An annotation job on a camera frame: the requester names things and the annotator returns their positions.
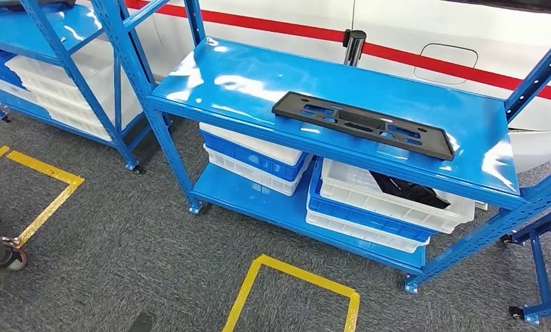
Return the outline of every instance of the blue metal shelf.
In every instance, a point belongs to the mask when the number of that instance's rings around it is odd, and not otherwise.
[[[124,3],[117,4],[117,11],[124,8],[124,14],[128,15]],[[126,129],[121,129],[122,114],[120,110],[120,65],[117,62],[115,54],[114,59],[114,93],[115,93],[115,124],[108,118],[98,102],[94,93],[88,86],[86,80],[75,65],[71,55],[81,47],[96,38],[103,31],[102,20],[98,19],[94,10],[84,6],[75,5],[73,7],[65,6],[61,3],[52,3],[39,5],[35,0],[21,0],[24,11],[11,11],[7,8],[0,8],[0,50],[11,53],[25,55],[33,59],[48,62],[56,66],[61,66],[67,75],[74,81],[78,90],[82,93],[90,108],[94,111],[96,118],[100,121],[111,140],[106,141],[95,137],[89,133],[84,133],[78,129],[72,128],[53,120],[44,109],[19,100],[13,95],[0,92],[0,103],[8,105],[11,109],[24,115],[30,116],[36,120],[46,122],[50,125],[67,130],[71,133],[89,138],[96,142],[116,148],[118,153],[126,162],[125,167],[135,172],[140,172],[138,161],[131,153],[136,145],[151,130],[149,125],[137,133],[130,143],[125,142],[125,136],[130,130],[143,118],[140,115],[132,120]],[[142,47],[138,39],[133,40],[133,46],[138,48],[137,56],[142,61],[140,70],[151,72],[147,59],[142,52]],[[155,86],[153,75],[149,75],[147,80],[149,86]],[[5,119],[6,115],[0,109],[0,118]]]
[[[271,113],[288,91],[443,128],[455,149],[454,160]],[[208,38],[148,101],[167,113],[471,199],[505,208],[523,203],[502,100]]]
[[[519,189],[508,122],[551,78],[551,49],[508,100],[497,100],[441,86],[414,82],[340,64],[205,36],[197,0],[185,0],[195,49],[155,89],[143,69],[136,36],[130,35],[126,8],[92,0],[96,15],[121,64],[131,73],[151,128],[171,166],[189,211],[202,201],[253,216],[384,264],[407,270],[405,289],[418,292],[428,282],[502,235],[551,207],[551,176]],[[156,8],[158,3],[149,6]],[[129,22],[137,22],[138,17]],[[443,128],[455,149],[454,160],[441,161],[397,147],[349,136],[319,126],[274,116],[271,108],[288,91],[371,109]],[[286,197],[261,193],[253,183],[208,165],[192,185],[167,131],[163,112],[202,121],[280,145],[403,178],[446,192],[503,207],[488,221],[424,263],[379,245],[310,226],[305,222],[304,176]]]
[[[306,199],[311,172],[312,165],[306,170],[293,196],[286,196],[274,190],[265,190],[264,187],[258,189],[260,185],[208,164],[192,193],[204,201],[381,261],[405,272],[420,273],[425,262],[425,246],[420,246],[410,254],[306,223]]]
[[[71,53],[102,32],[102,24],[91,8],[79,5],[67,8],[51,4],[42,6],[41,9],[59,40]],[[55,52],[32,17],[25,11],[13,12],[0,8],[0,49],[59,65]]]

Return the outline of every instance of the black plastic part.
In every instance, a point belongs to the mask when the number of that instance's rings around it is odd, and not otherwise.
[[[381,190],[390,195],[402,197],[410,201],[430,205],[434,208],[445,209],[450,202],[438,197],[434,189],[417,183],[407,182],[398,178],[369,171]]]
[[[155,319],[156,316],[153,313],[141,311],[133,325],[131,325],[129,332],[150,332]]]
[[[351,29],[346,29],[344,31],[344,37],[342,37],[342,47],[348,46],[348,40],[351,38]]]
[[[454,159],[444,129],[368,109],[290,91],[271,112],[426,156]]]
[[[510,307],[510,315],[516,320],[525,320],[525,315],[523,314],[523,309],[518,306]]]

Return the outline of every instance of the wheel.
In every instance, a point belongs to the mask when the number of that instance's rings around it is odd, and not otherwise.
[[[511,234],[505,234],[499,238],[499,241],[504,244],[510,244],[510,243],[513,243],[513,238]]]
[[[523,314],[523,309],[518,307],[518,306],[511,306],[510,307],[510,315],[515,320],[524,320],[525,319],[525,316]]]
[[[134,174],[145,174],[145,168],[141,167],[141,165],[136,165],[135,168],[131,170]]]

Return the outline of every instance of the metal base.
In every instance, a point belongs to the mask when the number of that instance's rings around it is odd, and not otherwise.
[[[411,294],[418,294],[418,285],[417,284],[408,284],[408,280],[410,278],[412,278],[413,276],[410,275],[409,273],[406,274],[405,276],[405,285],[404,285],[404,289],[406,292],[408,293],[411,293]]]

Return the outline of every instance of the shelf frame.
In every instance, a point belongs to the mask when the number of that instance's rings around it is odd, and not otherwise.
[[[174,142],[171,139],[167,128],[163,125],[162,110],[170,111],[193,120],[208,122],[213,125],[225,127],[226,129],[231,129],[251,136],[261,136],[263,139],[277,142],[285,146],[295,148],[308,147],[308,150],[306,151],[324,156],[336,156],[337,160],[360,167],[367,167],[367,165],[371,165],[370,160],[365,160],[362,156],[358,155],[347,156],[346,154],[343,154],[342,151],[330,151],[325,150],[322,147],[310,148],[310,142],[299,144],[298,142],[293,141],[292,136],[289,136],[284,132],[274,132],[270,129],[266,130],[266,128],[260,128],[260,126],[249,125],[243,123],[243,121],[228,119],[223,116],[211,116],[209,112],[201,108],[188,107],[183,104],[174,104],[173,108],[168,110],[167,103],[164,100],[161,100],[158,95],[154,95],[151,86],[147,84],[147,74],[140,70],[138,57],[136,56],[135,50],[132,48],[129,36],[125,33],[123,20],[119,17],[118,12],[116,11],[117,9],[110,3],[107,3],[107,1],[93,0],[93,3],[96,15],[98,15],[101,20],[103,20],[104,17],[108,17],[108,21],[104,25],[105,33],[109,36],[109,39],[112,40],[115,50],[117,52],[122,52],[124,55],[121,59],[122,65],[126,71],[131,71],[132,73],[129,77],[131,84],[138,93],[139,101],[142,103],[144,112],[147,115],[149,123],[151,124],[151,128],[153,129],[166,159],[168,160],[171,169],[178,180],[182,191],[184,192],[189,204],[190,212],[198,213],[202,206],[202,202],[200,200],[207,201],[230,210],[235,210],[237,212],[280,225],[295,232],[300,232],[306,236],[316,238],[333,246],[346,249],[341,241],[324,239],[310,232],[302,232],[301,230],[293,227],[290,223],[283,222],[281,218],[277,217],[276,214],[265,215],[259,213],[252,205],[249,205],[248,202],[244,203],[242,201],[238,201],[241,198],[236,197],[240,193],[238,189],[240,189],[240,186],[244,185],[242,183],[239,183],[238,187],[232,189],[231,191],[225,192],[224,187],[226,186],[220,186],[220,189],[213,189],[212,186],[208,184],[211,183],[208,178],[215,178],[216,180],[219,180],[218,176],[224,177],[224,174],[215,174],[212,176],[213,173],[217,172],[216,167],[213,165],[208,165],[206,167],[206,170],[203,172],[200,180],[198,180],[196,185],[193,186],[182,164],[180,155],[174,146]],[[194,47],[197,47],[205,40],[205,32],[203,29],[203,22],[201,21],[199,4],[197,0],[185,0],[185,6],[187,9],[186,12],[190,22],[190,27],[192,28],[192,38],[195,43]],[[551,71],[546,71],[545,75],[541,76],[541,79],[548,82],[549,77],[547,77],[547,75],[551,75]],[[519,98],[519,96],[523,95],[524,98],[533,98],[538,91],[534,90],[532,85],[520,85],[518,91],[512,96],[517,95]],[[505,101],[505,105],[511,105],[513,102],[514,98],[510,98]],[[521,107],[516,110],[515,115],[519,111],[521,111]],[[432,181],[432,183],[439,184],[436,187],[444,187],[445,183],[448,182],[440,176],[427,176],[424,180],[425,182],[423,184],[425,185],[428,185],[428,183]],[[490,203],[496,201],[497,197],[501,198],[505,196],[500,192],[493,193],[488,190],[488,188],[484,187],[472,189],[472,186],[468,186],[468,188],[469,192],[472,192],[472,196],[480,194],[480,196],[489,197],[489,200],[484,199],[483,201],[490,201]],[[412,268],[412,266],[404,267],[400,264],[395,264],[395,262],[391,260],[391,257],[377,255],[374,251],[356,253],[358,255],[363,255],[384,264],[407,271],[408,275],[404,285],[405,289],[411,293],[417,293],[418,287],[421,284],[437,277],[458,262],[462,261],[464,258],[478,252],[493,241],[502,237],[504,234],[507,234],[514,228],[528,222],[538,213],[551,207],[551,176],[541,181],[534,187],[522,188],[520,194],[513,196],[514,197],[512,197],[511,201],[507,201],[507,203],[504,204],[506,208],[501,209],[497,215],[493,216],[490,220],[459,239],[458,242],[446,249],[441,255],[428,261],[415,270],[408,270]],[[265,193],[261,196],[262,199],[272,201],[273,203],[278,201],[278,199],[270,197],[271,196],[268,196],[268,194]]]
[[[9,93],[0,93],[0,104],[7,105],[9,109],[13,110],[16,113],[21,113],[30,118],[36,119],[38,121],[45,122],[47,124],[53,125],[60,129],[69,131],[76,135],[94,140],[96,142],[108,145],[115,148],[118,153],[123,157],[125,161],[125,167],[131,171],[139,171],[138,161],[132,154],[132,151],[138,145],[138,143],[146,136],[150,131],[150,126],[146,125],[142,131],[136,134],[135,138],[131,142],[125,142],[125,137],[130,132],[135,125],[144,118],[144,114],[140,114],[131,121],[131,123],[125,128],[121,129],[122,124],[122,114],[120,111],[120,96],[121,96],[121,86],[120,86],[120,65],[118,64],[117,57],[118,54],[115,53],[114,57],[114,82],[112,82],[115,93],[115,123],[112,123],[107,114],[104,112],[104,109],[98,102],[96,96],[88,86],[86,80],[80,73],[80,70],[75,65],[72,54],[79,50],[81,47],[94,40],[98,35],[103,31],[102,25],[97,17],[94,15],[93,10],[90,8],[85,8],[84,6],[75,5],[73,8],[58,8],[61,9],[61,13],[64,13],[61,17],[61,21],[65,20],[66,15],[72,16],[73,19],[65,21],[65,29],[59,27],[60,34],[69,33],[73,37],[70,37],[67,40],[67,37],[60,38],[60,35],[55,30],[55,27],[52,23],[57,23],[57,16],[54,15],[54,6],[60,6],[55,4],[48,5],[39,5],[36,1],[33,0],[22,0],[21,4],[26,12],[10,12],[2,11],[0,12],[1,19],[7,19],[13,25],[27,26],[29,28],[33,27],[38,29],[37,33],[32,33],[29,37],[32,42],[21,42],[25,41],[24,33],[27,33],[28,29],[14,29],[9,28],[8,32],[2,34],[0,33],[0,49],[6,50],[11,53],[16,53],[37,59],[39,61],[47,62],[49,64],[54,64],[56,66],[61,66],[66,74],[74,81],[78,89],[86,99],[88,105],[94,111],[96,118],[102,124],[108,135],[111,137],[111,140],[104,140],[97,136],[91,135],[89,133],[84,133],[76,128],[63,124],[59,121],[53,120],[50,116],[46,116],[46,111],[33,103],[27,102],[25,100],[18,100],[19,98],[10,95]],[[86,23],[86,18],[91,20],[91,24],[83,26],[83,23]],[[83,37],[78,37],[76,30],[86,33]],[[131,36],[136,38],[136,33],[131,33]],[[137,57],[144,59],[141,70],[151,72],[146,58],[144,57],[144,52],[138,39],[136,39],[135,54]],[[153,75],[151,74],[148,77],[150,84],[154,86],[155,80],[153,80]],[[6,114],[0,108],[0,119],[7,119]],[[165,118],[166,125],[169,124],[169,119]]]

